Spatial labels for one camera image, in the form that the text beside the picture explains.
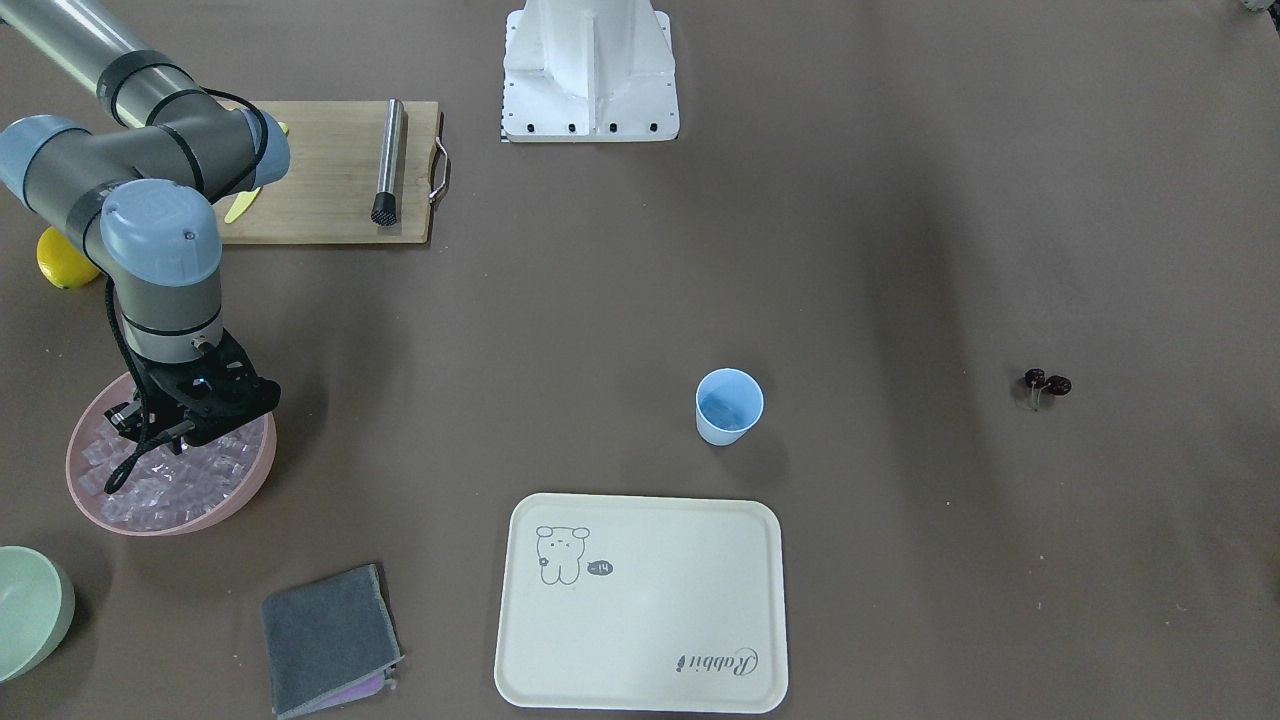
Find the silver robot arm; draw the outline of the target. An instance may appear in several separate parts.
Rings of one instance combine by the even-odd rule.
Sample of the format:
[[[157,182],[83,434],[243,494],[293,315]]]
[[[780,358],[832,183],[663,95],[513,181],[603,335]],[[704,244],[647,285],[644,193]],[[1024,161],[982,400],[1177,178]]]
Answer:
[[[216,99],[101,3],[5,1],[1,14],[120,126],[36,115],[3,132],[4,186],[115,284],[136,398],[113,425],[136,443],[204,446],[273,411],[280,387],[224,327],[214,208],[287,174],[282,127]]]

